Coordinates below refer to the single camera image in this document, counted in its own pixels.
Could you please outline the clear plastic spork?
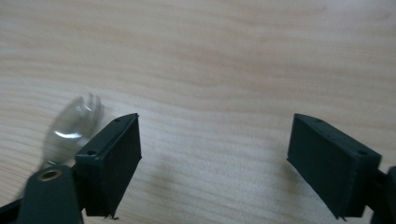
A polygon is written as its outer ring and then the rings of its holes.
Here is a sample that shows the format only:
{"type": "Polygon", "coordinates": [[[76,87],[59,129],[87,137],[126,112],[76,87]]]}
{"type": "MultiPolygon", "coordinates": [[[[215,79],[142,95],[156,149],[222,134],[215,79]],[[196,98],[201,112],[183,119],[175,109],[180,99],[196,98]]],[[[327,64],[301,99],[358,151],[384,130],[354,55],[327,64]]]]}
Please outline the clear plastic spork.
{"type": "Polygon", "coordinates": [[[90,140],[102,117],[99,96],[89,94],[71,101],[51,123],[43,144],[43,165],[64,163],[90,140]]]}

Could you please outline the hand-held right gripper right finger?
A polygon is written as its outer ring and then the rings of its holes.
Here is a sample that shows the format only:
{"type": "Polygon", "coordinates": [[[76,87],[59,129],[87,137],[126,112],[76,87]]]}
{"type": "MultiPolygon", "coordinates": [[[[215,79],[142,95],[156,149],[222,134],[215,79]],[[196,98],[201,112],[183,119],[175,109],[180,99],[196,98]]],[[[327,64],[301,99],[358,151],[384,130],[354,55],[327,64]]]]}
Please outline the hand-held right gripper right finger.
{"type": "Polygon", "coordinates": [[[339,218],[360,217],[381,155],[326,121],[293,117],[287,161],[339,218]]]}

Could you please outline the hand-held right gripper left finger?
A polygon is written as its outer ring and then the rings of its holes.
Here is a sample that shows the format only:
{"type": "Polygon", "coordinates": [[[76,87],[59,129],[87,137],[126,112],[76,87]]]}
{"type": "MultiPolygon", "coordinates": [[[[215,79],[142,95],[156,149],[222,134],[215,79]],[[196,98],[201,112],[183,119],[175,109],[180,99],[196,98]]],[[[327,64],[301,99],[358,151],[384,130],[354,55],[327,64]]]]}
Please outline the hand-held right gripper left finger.
{"type": "Polygon", "coordinates": [[[75,155],[80,206],[88,217],[114,217],[142,159],[138,114],[110,121],[75,155]]]}

